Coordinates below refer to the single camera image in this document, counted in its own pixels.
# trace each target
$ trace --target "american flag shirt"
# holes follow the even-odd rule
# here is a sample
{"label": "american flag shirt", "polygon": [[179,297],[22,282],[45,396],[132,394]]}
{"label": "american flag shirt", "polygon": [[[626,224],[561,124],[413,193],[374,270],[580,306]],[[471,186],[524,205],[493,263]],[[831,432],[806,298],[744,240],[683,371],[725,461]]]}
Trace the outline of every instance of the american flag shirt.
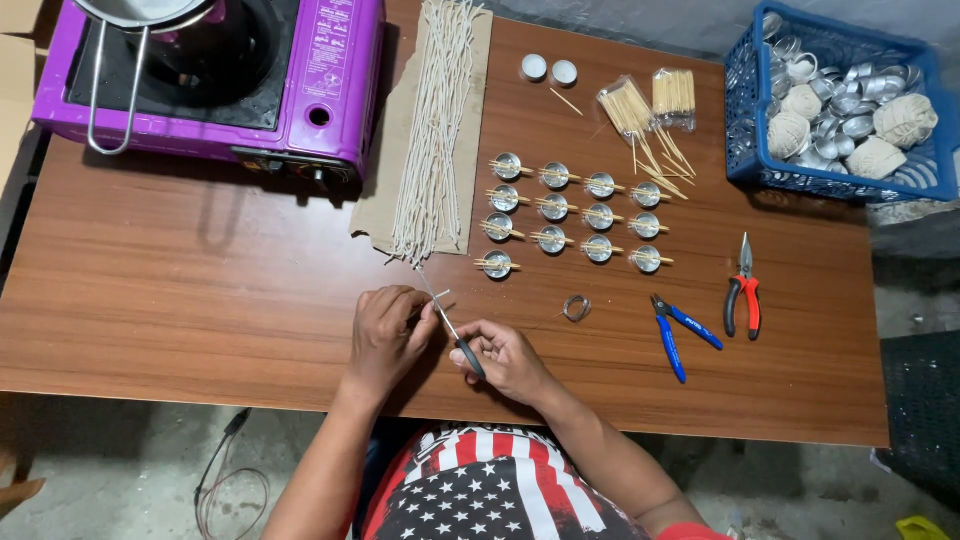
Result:
{"label": "american flag shirt", "polygon": [[428,431],[400,453],[371,501],[362,538],[650,537],[587,486],[553,441],[515,426],[459,423]]}

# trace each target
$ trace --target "purple portable gas stove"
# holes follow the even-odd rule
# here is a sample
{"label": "purple portable gas stove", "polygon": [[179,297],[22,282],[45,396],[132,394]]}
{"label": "purple portable gas stove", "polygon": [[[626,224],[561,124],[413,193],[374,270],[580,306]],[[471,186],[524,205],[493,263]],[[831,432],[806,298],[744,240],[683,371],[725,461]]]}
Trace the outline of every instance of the purple portable gas stove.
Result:
{"label": "purple portable gas stove", "polygon": [[[119,153],[135,95],[130,148],[236,161],[331,189],[360,182],[383,0],[204,1],[201,12],[149,29],[149,38],[64,2],[34,121],[87,142],[95,97],[91,145]],[[239,53],[226,50],[238,41]],[[92,91],[95,68],[102,73]]]}

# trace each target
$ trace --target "plastic bag of toothpicks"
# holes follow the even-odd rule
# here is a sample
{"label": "plastic bag of toothpicks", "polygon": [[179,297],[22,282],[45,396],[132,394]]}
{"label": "plastic bag of toothpicks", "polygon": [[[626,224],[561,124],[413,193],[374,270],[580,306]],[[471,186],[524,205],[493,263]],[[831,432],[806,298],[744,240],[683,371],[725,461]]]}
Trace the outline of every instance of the plastic bag of toothpicks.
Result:
{"label": "plastic bag of toothpicks", "polygon": [[643,137],[658,126],[650,102],[636,85],[632,75],[624,75],[597,94],[597,101],[628,146],[636,143],[635,136]]}
{"label": "plastic bag of toothpicks", "polygon": [[664,67],[654,73],[654,115],[662,126],[686,132],[697,129],[693,72]]}

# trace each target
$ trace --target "pot handle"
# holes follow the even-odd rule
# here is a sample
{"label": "pot handle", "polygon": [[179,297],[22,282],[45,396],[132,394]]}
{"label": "pot handle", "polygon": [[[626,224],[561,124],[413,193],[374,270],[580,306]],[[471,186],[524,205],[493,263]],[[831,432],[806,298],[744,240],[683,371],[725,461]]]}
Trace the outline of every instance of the pot handle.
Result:
{"label": "pot handle", "polygon": [[133,131],[133,115],[136,113],[136,94],[140,87],[140,74],[143,72],[143,60],[147,53],[147,43],[150,37],[150,27],[143,27],[143,37],[140,38],[140,48],[136,52],[136,73],[133,75],[133,90],[130,96],[130,110],[127,112],[127,131],[123,136],[123,144],[113,150],[106,150],[97,144],[93,137],[93,129],[97,123],[97,90],[100,88],[100,68],[104,63],[104,42],[107,38],[107,22],[100,21],[100,38],[97,41],[97,56],[93,62],[93,88],[90,91],[90,122],[86,126],[86,142],[97,152],[107,156],[116,156],[130,146],[130,135]]}

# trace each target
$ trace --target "cardboard box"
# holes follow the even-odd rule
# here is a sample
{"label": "cardboard box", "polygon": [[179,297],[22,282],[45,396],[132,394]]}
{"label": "cardboard box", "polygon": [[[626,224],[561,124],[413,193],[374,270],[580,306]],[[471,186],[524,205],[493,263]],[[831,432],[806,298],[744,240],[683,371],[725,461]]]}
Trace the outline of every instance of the cardboard box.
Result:
{"label": "cardboard box", "polygon": [[4,68],[0,76],[0,246],[7,241],[41,139],[30,113],[36,73],[45,60],[34,41],[42,4],[43,0],[0,0],[0,65]]}

